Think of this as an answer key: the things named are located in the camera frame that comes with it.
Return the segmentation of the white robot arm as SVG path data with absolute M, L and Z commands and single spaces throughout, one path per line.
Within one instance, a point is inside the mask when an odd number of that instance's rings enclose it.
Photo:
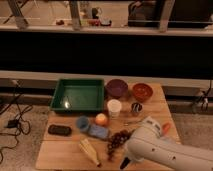
M 124 145 L 124 169 L 130 162 L 147 159 L 175 171 L 213 171 L 213 151 L 178 144 L 162 135 L 162 127 L 151 116 L 146 117 Z

